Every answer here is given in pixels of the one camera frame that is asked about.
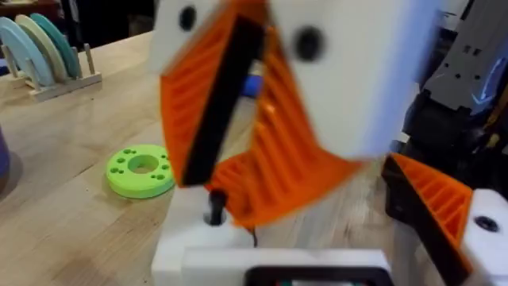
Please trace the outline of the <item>bare white left gripper left finger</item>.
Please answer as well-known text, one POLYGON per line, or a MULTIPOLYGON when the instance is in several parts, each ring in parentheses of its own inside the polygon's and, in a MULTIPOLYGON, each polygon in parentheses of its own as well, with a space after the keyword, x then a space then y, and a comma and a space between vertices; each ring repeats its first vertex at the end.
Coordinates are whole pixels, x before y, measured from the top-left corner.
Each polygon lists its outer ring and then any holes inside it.
POLYGON ((203 187, 177 187, 162 224, 152 260, 154 285, 183 284, 183 258, 187 250, 204 248, 252 248, 254 238, 244 228, 233 225, 230 213, 221 212, 217 226, 209 224, 212 207, 203 187))

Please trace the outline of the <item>white orange left gripper right finger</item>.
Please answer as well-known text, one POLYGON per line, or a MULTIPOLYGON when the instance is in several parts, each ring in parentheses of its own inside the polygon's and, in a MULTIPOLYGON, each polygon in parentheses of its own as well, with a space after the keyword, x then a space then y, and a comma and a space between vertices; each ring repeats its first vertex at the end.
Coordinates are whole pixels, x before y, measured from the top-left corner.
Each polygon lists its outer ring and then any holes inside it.
POLYGON ((507 283, 507 201, 399 153, 382 174, 447 285, 507 283))

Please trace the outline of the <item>finger of the white orange right gripper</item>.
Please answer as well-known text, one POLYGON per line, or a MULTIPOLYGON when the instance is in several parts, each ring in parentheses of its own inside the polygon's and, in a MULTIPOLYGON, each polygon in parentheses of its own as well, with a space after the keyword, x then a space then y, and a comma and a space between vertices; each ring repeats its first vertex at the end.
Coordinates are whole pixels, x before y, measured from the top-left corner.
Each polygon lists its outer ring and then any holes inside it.
POLYGON ((160 77, 164 137, 180 187, 210 180, 266 22, 263 1, 159 3, 148 64, 160 77))
POLYGON ((435 1, 268 1, 252 143, 258 187, 334 187, 387 153, 428 50, 435 1))

